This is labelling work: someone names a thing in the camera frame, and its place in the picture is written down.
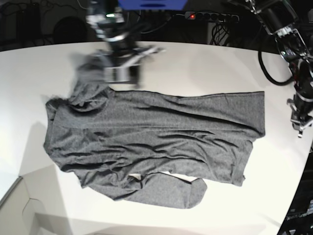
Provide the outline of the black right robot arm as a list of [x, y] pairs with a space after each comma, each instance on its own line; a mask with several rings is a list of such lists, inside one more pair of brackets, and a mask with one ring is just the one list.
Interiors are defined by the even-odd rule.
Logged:
[[137, 44], [136, 35], [143, 32], [148, 24], [138, 22], [128, 26], [116, 0], [90, 0], [86, 21], [95, 30], [96, 36], [110, 46], [110, 51], [98, 53], [106, 72], [127, 73], [129, 68], [139, 66], [141, 59], [164, 51], [161, 47], [140, 47]]

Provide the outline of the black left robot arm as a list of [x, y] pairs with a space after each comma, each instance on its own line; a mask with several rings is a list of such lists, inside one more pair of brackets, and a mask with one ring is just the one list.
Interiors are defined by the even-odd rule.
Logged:
[[292, 126], [302, 137], [304, 130], [313, 124], [313, 55], [296, 28], [298, 16], [287, 0], [248, 0], [246, 7], [265, 28], [268, 36], [264, 41], [273, 37], [279, 54], [288, 63], [291, 77], [278, 82], [267, 72], [262, 49], [258, 50], [259, 64], [268, 81], [276, 86], [294, 84], [295, 95], [287, 104], [291, 108]]

